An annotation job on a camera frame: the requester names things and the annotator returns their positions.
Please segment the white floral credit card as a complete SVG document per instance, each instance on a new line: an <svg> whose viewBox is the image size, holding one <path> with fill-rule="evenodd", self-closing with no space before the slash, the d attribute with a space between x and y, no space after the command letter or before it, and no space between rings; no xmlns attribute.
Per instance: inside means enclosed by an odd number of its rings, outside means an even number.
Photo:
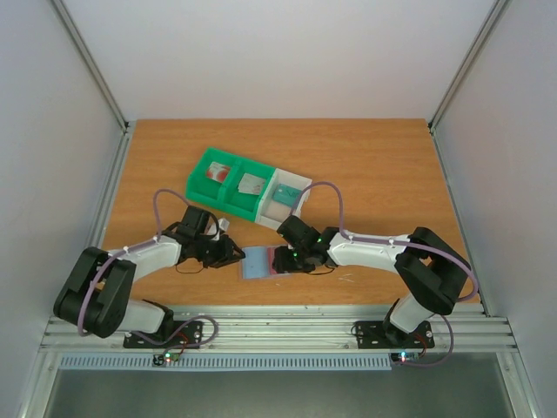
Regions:
<svg viewBox="0 0 557 418"><path fill-rule="evenodd" d="M265 189L265 179L256 179L252 183L251 192L253 195L260 195Z"/></svg>

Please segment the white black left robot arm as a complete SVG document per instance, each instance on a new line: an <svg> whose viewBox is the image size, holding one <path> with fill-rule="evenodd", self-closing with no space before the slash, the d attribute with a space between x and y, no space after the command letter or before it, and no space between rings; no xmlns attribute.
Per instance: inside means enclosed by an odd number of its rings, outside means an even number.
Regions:
<svg viewBox="0 0 557 418"><path fill-rule="evenodd" d="M156 347L170 344L177 329L170 308L148 300L133 300L135 282L187 260L203 269L240 262L245 252L229 237L226 219L196 206L153 238L134 246L82 251L58 294L53 313L77 326L81 336L107 338L129 332Z"/></svg>

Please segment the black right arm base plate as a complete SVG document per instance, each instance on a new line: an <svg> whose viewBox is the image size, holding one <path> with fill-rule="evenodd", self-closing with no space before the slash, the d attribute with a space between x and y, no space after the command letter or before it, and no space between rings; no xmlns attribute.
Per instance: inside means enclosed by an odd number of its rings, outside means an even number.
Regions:
<svg viewBox="0 0 557 418"><path fill-rule="evenodd" d="M352 324L351 335L359 349L418 349L434 348L431 324L422 321L409 334L394 326L387 327L381 320L359 320Z"/></svg>

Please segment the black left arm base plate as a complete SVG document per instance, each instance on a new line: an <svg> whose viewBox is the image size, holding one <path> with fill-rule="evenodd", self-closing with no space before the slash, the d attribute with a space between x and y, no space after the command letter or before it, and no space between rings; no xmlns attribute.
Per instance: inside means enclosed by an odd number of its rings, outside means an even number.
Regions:
<svg viewBox="0 0 557 418"><path fill-rule="evenodd" d="M181 320L175 320L170 328L170 333L178 330L178 333L171 339L165 340L161 334L147 334L132 332L124 337L123 347L127 349L162 349L173 346L183 346L189 348L190 345L198 344L204 336L204 323L195 320L184 326Z"/></svg>

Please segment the white red circles card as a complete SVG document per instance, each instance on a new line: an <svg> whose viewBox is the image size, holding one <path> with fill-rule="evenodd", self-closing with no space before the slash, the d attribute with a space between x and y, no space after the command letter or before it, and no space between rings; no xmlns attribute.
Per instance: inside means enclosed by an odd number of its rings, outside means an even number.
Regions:
<svg viewBox="0 0 557 418"><path fill-rule="evenodd" d="M205 176L212 181L216 181L220 184L224 183L228 174L231 171L231 167L228 165L221 164L216 161L212 161L206 171Z"/></svg>

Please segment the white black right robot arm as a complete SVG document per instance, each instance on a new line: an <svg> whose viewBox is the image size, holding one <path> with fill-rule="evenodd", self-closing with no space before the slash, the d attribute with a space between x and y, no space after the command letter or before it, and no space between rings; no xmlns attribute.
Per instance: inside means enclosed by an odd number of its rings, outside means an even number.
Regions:
<svg viewBox="0 0 557 418"><path fill-rule="evenodd" d="M363 266L398 274L408 295L393 304L383 325L386 339L398 346L433 315L449 315L466 299L461 293L473 278L470 265L425 227L400 236L358 234L339 227L320 232L291 215L277 233L285 241L274 251L272 268L277 273Z"/></svg>

